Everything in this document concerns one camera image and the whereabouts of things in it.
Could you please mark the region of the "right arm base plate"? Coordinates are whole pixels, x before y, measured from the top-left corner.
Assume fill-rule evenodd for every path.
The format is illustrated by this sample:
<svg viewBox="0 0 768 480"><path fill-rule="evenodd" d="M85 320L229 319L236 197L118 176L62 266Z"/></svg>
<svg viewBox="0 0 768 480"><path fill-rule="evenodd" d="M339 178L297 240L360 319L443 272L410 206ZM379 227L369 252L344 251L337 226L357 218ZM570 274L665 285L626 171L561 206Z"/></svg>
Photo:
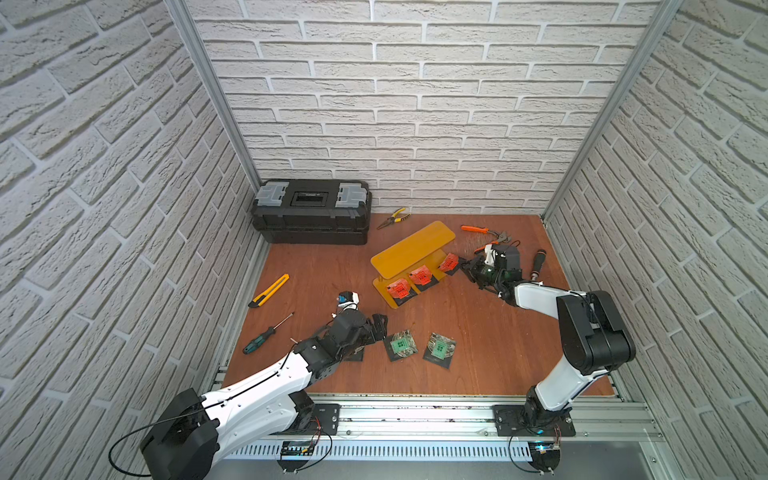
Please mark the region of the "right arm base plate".
<svg viewBox="0 0 768 480"><path fill-rule="evenodd" d="M526 405L494 405L492 413L499 436L574 437L576 435L569 408L552 412L539 411Z"/></svg>

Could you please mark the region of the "red tea bag large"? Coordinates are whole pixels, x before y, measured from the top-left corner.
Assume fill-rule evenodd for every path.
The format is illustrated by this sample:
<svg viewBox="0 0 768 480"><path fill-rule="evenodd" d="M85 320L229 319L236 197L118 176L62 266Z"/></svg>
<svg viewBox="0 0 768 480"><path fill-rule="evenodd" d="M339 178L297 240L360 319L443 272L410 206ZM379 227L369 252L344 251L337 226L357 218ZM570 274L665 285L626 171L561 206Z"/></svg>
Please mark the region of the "red tea bag large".
<svg viewBox="0 0 768 480"><path fill-rule="evenodd" d="M386 289L387 293L390 295L397 306L403 305L405 302L415 296L413 288L411 287L409 281L405 278L400 278L393 281L386 287Z"/></svg>

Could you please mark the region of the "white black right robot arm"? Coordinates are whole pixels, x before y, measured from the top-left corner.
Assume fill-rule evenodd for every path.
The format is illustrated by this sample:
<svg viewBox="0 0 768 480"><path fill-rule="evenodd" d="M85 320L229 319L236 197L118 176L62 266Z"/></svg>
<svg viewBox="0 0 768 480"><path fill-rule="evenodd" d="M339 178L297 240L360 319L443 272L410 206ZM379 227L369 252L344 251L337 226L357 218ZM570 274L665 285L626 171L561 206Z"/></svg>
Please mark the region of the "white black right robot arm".
<svg viewBox="0 0 768 480"><path fill-rule="evenodd" d="M558 321L563 355L549 375L526 395L521 423L543 430L563 419L571 403L596 380L636 356L636 346L613 298L606 291L582 292L547 287L539 281L546 251L523 278L520 253L512 244L488 244L460 262L468 279L505 303Z"/></svg>

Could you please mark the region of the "green tea bag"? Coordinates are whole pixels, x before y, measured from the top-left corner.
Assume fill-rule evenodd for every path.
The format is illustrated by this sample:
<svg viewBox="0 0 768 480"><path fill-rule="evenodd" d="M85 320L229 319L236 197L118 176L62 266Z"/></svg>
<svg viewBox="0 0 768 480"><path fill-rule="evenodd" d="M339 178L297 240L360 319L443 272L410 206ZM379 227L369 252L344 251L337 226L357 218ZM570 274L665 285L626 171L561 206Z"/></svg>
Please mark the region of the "green tea bag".
<svg viewBox="0 0 768 480"><path fill-rule="evenodd" d="M455 354L457 343L455 340L443 335L432 333L430 335L423 359L449 369Z"/></svg>
<svg viewBox="0 0 768 480"><path fill-rule="evenodd" d="M364 349L360 348L353 354L349 355L345 358L345 361L347 362L362 362L364 359Z"/></svg>
<svg viewBox="0 0 768 480"><path fill-rule="evenodd" d="M409 330L389 335L384 339L384 346L390 362L395 362L418 353L415 340Z"/></svg>

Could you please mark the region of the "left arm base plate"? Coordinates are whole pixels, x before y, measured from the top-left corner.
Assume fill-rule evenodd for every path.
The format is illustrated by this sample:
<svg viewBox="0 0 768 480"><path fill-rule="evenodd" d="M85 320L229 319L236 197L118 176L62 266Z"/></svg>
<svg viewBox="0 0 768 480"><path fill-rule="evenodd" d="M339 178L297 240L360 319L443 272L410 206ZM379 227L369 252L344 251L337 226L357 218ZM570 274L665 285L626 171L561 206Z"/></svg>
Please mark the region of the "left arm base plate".
<svg viewBox="0 0 768 480"><path fill-rule="evenodd" d="M311 414L297 419L291 432L297 435L310 435L322 430L334 436L338 431L340 410L341 405L336 403L315 404Z"/></svg>

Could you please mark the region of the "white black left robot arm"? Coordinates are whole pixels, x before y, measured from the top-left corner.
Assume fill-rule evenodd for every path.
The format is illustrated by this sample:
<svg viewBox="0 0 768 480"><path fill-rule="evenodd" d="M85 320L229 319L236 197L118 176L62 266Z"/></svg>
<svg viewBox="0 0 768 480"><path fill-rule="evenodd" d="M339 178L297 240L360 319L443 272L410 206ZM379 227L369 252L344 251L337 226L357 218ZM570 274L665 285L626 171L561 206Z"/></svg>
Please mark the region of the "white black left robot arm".
<svg viewBox="0 0 768 480"><path fill-rule="evenodd" d="M260 372L217 391L178 393L140 442L153 479L203 479L235 450L271 434L304 429L314 403L306 388L347 357L387 336L388 317L355 308L294 345Z"/></svg>

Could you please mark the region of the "red tea bag small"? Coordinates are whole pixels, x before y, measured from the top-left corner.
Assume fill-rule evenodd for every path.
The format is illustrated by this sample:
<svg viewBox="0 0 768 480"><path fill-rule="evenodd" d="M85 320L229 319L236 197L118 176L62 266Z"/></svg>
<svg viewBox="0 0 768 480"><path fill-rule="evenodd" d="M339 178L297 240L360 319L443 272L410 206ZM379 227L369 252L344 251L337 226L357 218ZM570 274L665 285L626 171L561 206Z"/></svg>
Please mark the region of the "red tea bag small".
<svg viewBox="0 0 768 480"><path fill-rule="evenodd" d="M412 270L409 273L409 279L419 292L424 292L438 283L438 280L427 265L422 265Z"/></svg>

